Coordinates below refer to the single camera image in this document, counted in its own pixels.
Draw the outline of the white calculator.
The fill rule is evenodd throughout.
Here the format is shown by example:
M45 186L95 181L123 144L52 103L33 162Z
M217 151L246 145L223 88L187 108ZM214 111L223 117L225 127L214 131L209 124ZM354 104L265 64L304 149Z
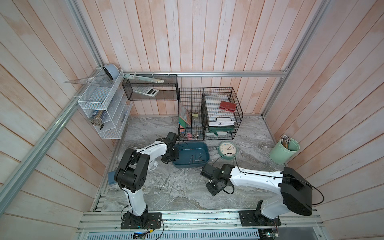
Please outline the white calculator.
M159 90L153 89L153 88L140 87L140 88L133 88L133 92L147 96L147 97L155 97L159 93Z

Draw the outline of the teal plastic storage box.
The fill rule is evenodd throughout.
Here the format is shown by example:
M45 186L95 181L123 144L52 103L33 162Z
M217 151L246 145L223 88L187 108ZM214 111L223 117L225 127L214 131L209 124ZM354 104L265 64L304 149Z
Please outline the teal plastic storage box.
M178 168L198 168L203 167L210 160L208 146L204 142L190 142L176 145L179 150L179 159L173 162L173 165ZM201 161L196 163L196 159L202 154ZM194 156L193 164L189 164L191 156Z

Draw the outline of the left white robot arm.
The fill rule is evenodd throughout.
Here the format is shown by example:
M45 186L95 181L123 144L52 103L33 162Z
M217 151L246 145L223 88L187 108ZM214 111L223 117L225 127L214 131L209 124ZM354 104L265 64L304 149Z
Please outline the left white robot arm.
M178 135L169 132L167 137L157 139L154 143L141 149L127 149L115 171L114 179L126 193L129 213L141 217L147 211L142 187L147 173L158 166L157 158L168 164L179 158L176 142Z

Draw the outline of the blue box at wall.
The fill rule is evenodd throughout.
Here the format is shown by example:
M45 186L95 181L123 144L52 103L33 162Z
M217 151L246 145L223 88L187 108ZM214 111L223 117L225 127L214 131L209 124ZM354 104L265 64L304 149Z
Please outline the blue box at wall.
M114 185L117 183L115 180L115 174L116 171L111 171L108 173L108 185Z

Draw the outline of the red wallet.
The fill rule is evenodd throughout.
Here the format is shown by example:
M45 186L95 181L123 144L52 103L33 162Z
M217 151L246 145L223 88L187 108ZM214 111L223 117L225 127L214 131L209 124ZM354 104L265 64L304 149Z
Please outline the red wallet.
M220 110L224 110L224 111L231 112L231 113L234 113L236 108L237 108L237 105L235 103L230 103L230 102L226 102L226 101L221 101L221 103L219 105Z

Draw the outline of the green round alarm clock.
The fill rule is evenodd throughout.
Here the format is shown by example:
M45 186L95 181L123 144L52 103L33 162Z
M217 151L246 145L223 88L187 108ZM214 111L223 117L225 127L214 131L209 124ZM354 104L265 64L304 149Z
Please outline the green round alarm clock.
M218 146L220 157L226 160L232 160L238 153L238 148L232 142L221 142Z

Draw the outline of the green file tray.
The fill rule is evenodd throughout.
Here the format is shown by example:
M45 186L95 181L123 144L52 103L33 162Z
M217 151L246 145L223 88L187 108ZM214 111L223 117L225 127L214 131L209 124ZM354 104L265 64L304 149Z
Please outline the green file tray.
M215 126L208 127L209 133L214 134L215 136L224 136L228 133L231 133L235 129L234 126Z

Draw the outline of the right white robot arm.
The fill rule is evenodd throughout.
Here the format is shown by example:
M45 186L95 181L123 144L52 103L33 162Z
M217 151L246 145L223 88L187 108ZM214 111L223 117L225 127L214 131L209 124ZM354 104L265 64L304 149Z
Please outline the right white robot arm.
M226 187L234 189L238 186L267 190L275 194L267 200L260 200L254 211L239 211L242 226L279 226L280 216L287 213L312 215L315 187L292 168L264 172L229 164L224 164L221 168L205 164L201 175L208 179L206 187L212 196L225 191Z

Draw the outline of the green pen holder cup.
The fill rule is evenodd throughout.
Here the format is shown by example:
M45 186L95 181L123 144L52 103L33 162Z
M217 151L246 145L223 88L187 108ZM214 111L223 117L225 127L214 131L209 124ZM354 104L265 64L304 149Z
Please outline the green pen holder cup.
M283 165L300 150L300 144L293 138L283 135L270 151L270 158L276 164Z

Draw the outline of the long green ruler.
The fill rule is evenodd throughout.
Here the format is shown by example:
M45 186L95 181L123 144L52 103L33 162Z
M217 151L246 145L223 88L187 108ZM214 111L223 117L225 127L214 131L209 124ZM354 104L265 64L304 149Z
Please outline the long green ruler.
M149 78L149 77L143 77L143 76L138 76L138 75L125 74L124 78L130 79L130 80L145 81L145 82L150 82L150 83L158 83L158 84L164 83L164 80Z

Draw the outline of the aluminium mounting rail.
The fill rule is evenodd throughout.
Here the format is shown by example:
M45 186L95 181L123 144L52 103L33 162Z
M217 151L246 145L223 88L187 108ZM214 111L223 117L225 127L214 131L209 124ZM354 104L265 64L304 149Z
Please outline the aluminium mounting rail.
M163 211L162 219L139 229L122 229L121 212L84 213L75 240L329 240L314 210L288 213L269 226L243 226L239 210Z

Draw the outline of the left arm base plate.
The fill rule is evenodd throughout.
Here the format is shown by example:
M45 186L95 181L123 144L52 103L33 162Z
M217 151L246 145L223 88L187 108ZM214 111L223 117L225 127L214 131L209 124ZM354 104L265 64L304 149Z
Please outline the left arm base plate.
M162 226L162 213L146 213L135 216L129 212L123 215L121 229L159 229Z

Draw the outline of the clear triangle ruler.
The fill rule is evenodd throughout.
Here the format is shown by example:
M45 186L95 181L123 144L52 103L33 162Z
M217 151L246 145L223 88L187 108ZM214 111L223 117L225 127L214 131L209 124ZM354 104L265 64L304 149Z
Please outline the clear triangle ruler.
M109 78L107 75L83 78L78 80L65 81L65 83L73 85L85 85L111 88L116 80Z

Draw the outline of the white twin-bell alarm clock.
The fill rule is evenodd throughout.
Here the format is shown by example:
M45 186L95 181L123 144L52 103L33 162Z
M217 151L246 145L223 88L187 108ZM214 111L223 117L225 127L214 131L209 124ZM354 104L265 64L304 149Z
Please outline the white twin-bell alarm clock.
M154 171L159 165L156 159L151 159L148 166L148 171Z

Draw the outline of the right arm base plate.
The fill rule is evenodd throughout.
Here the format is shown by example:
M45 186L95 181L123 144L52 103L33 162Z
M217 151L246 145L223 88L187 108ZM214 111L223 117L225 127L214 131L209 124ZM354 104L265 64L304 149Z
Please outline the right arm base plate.
M239 211L241 224L243 227L257 227L257 226L272 226L278 227L281 225L279 217L271 220L263 216L258 211Z

